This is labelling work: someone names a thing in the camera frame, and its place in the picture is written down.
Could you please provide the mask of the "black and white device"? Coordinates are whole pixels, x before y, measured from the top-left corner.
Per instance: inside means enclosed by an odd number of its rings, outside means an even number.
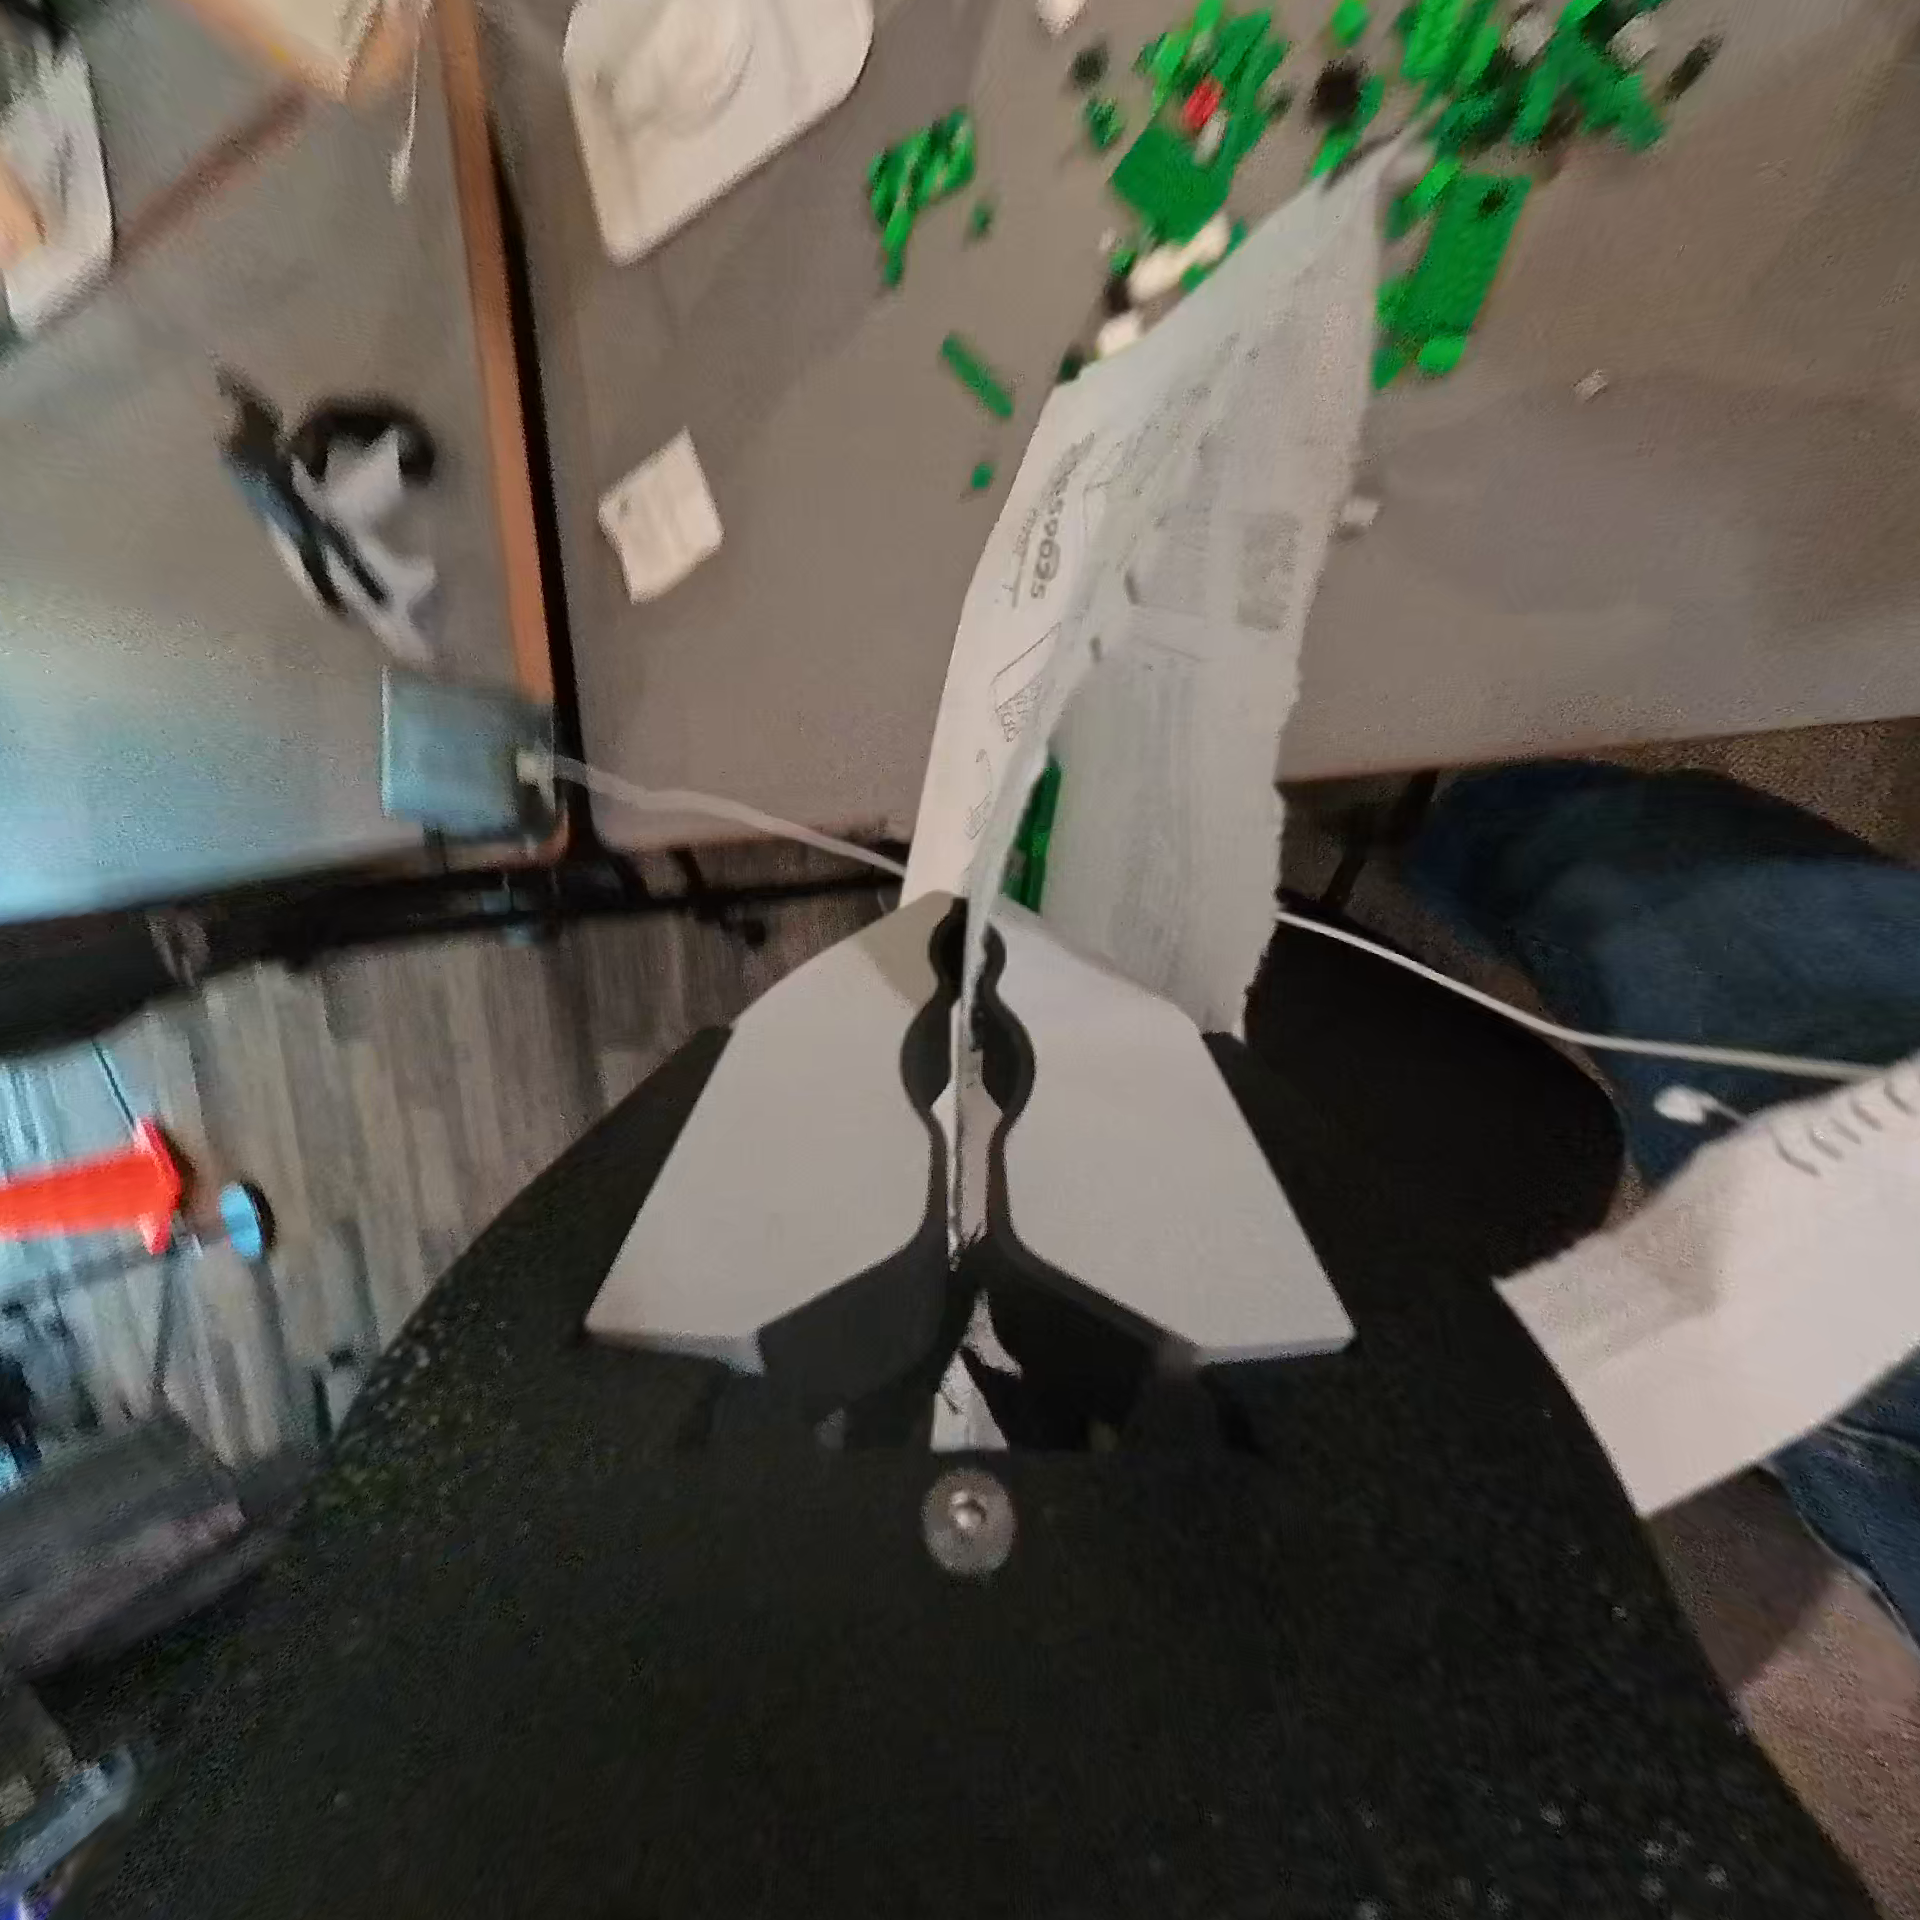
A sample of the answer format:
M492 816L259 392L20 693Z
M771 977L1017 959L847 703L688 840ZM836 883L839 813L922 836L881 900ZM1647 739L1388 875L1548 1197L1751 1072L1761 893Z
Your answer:
M387 539L388 519L440 469L426 420L388 401L336 397L288 424L235 370L215 378L228 407L224 469L295 587L327 618L374 635L399 665L433 671L424 610L440 569Z

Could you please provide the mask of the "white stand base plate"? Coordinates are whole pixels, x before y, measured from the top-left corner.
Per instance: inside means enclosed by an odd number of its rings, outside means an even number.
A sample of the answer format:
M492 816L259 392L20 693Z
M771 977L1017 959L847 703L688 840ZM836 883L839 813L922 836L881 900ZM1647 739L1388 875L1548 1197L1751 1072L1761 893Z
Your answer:
M582 3L563 82L608 263L634 265L834 112L868 3Z

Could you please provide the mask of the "grey table with wooden edge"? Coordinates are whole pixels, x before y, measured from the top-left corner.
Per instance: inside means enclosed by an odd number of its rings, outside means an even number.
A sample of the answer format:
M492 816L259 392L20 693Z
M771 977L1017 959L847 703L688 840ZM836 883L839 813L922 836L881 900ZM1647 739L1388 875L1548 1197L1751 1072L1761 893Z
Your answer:
M559 716L530 378L481 5L6 5L70 32L108 275L3 369L6 921L418 857L380 682L223 463L231 369L300 424L388 401L440 445L427 676Z

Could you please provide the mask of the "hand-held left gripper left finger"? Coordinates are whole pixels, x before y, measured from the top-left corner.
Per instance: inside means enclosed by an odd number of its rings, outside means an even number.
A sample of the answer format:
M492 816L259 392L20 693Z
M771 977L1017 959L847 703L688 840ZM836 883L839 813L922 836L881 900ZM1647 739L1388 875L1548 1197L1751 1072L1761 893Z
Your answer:
M735 1371L920 1371L946 1339L956 972L920 896L732 1025L586 1317Z

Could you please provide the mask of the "green mosaic plate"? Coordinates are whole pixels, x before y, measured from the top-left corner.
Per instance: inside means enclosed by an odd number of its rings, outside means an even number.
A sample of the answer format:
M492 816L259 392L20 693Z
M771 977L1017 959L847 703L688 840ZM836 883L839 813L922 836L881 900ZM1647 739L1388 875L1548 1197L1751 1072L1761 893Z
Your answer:
M956 107L882 149L868 167L866 193L881 249L881 285L898 288L905 252L922 212L956 197L977 179L977 122Z

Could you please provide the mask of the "small torn paper scrap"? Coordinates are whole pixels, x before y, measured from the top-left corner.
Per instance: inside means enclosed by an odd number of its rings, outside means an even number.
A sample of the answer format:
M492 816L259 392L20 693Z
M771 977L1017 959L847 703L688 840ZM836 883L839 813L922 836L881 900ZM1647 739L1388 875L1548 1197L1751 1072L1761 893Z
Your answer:
M726 543L721 512L687 428L601 495L598 521L636 605L678 591Z

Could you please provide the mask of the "person's blue jeans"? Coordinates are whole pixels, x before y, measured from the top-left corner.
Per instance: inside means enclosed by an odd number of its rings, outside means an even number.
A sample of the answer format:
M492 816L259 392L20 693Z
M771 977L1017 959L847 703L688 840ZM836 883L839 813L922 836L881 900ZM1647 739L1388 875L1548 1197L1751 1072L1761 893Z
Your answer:
M1456 938L1526 977L1552 1019L1620 1041L1912 1065L1916 868L1710 773L1537 761L1455 780L1406 864ZM1681 1064L1602 1052L1648 1197L1743 1120L1814 1098L1790 1075L1697 1065L1736 1122L1657 1113ZM1882 1379L1768 1461L1795 1516L1896 1618L1918 1628L1916 1343Z

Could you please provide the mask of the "grey metal box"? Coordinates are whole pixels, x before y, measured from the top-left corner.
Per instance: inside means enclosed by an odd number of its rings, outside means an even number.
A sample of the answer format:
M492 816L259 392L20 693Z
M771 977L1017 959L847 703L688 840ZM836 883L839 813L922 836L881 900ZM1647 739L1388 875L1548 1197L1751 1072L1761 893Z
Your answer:
M554 752L551 704L383 671L378 794L392 820L475 843L547 840L559 820Z

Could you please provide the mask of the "white printed paper bag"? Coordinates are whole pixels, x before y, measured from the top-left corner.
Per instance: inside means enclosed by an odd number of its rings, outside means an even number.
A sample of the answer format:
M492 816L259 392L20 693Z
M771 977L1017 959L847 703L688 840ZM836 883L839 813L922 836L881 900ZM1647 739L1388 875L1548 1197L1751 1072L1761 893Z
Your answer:
M1143 341L1048 397L980 555L922 788L903 898L968 904L956 1069L988 1085L977 984L1025 800L1063 792L1039 916L1087 959L1236 1041L1280 915L1280 741L1369 404L1383 185L1400 145L1306 185ZM1011 1308L1098 1328L1106 1362L1191 1376L1017 1275L992 1244L996 1111L954 1100L954 1227Z

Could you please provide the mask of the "pile of green bricks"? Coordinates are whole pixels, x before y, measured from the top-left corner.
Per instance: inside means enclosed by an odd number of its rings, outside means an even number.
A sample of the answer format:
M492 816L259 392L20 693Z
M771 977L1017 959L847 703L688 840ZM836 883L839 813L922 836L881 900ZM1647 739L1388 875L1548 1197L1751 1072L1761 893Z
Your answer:
M1722 36L1697 40L1657 76L1663 13L1654 3L1330 5L1304 105L1306 183L1332 185L1366 154L1406 141L1408 173L1380 179L1378 392L1459 367L1534 185L1569 147L1644 154L1664 137ZM1290 56L1265 5L1190 5L1143 42L1132 69L1143 124L1112 171L1124 226L1102 243L1099 325L1063 355L1062 380L1142 341L1242 244L1233 183L1294 107Z

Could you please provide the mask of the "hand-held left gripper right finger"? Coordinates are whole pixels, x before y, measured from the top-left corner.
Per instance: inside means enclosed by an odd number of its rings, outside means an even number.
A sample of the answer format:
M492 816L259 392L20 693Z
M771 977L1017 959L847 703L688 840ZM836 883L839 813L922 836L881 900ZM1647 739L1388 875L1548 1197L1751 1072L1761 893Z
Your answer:
M977 984L992 1244L1193 1367L1343 1353L1354 1321L1174 1001L996 913Z

